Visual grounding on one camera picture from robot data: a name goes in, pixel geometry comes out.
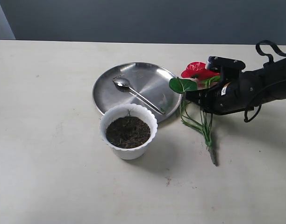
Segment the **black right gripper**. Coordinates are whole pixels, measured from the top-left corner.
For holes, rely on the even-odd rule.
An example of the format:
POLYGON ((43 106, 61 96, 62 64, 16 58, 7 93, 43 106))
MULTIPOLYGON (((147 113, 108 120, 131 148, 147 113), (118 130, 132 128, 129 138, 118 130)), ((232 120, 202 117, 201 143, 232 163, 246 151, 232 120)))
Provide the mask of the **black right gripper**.
POLYGON ((201 110, 213 112, 216 115, 232 114, 245 109, 253 111, 254 106, 247 106, 253 96, 254 81, 246 78, 185 92, 186 100, 196 104, 201 110))

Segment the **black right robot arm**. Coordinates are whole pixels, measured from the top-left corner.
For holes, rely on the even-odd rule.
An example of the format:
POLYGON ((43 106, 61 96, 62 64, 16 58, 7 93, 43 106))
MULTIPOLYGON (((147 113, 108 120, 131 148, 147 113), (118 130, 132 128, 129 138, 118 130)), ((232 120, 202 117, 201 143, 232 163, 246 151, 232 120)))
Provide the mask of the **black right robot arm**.
POLYGON ((209 89, 187 91, 185 99, 215 115, 250 111, 262 104, 286 99, 286 53, 284 59, 273 57, 262 68, 245 71, 240 60, 211 56, 206 69, 218 71, 221 79, 209 89))

